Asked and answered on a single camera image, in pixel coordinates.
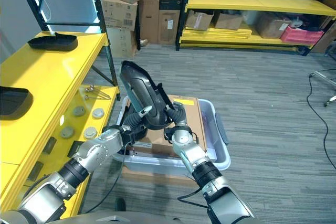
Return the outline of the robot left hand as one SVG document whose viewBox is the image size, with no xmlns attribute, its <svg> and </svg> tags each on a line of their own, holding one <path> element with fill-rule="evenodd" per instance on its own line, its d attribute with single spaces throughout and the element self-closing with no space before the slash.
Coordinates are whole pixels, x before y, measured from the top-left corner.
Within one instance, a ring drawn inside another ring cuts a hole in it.
<svg viewBox="0 0 336 224">
<path fill-rule="evenodd" d="M 135 139 L 139 140 L 146 136 L 147 127 L 144 124 L 143 118 L 152 110 L 152 106 L 146 106 L 141 111 L 137 112 L 135 108 L 131 105 L 122 125 L 128 126 L 131 131 L 135 134 Z"/>
</svg>

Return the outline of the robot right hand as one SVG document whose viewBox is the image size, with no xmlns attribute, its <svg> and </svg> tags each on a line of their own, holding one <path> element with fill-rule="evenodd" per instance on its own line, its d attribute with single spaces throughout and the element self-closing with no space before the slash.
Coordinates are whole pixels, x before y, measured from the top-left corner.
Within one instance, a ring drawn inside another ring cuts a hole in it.
<svg viewBox="0 0 336 224">
<path fill-rule="evenodd" d="M 173 102 L 171 106 L 166 105 L 165 111 L 176 126 L 187 126 L 186 112 L 182 103 Z"/>
</svg>

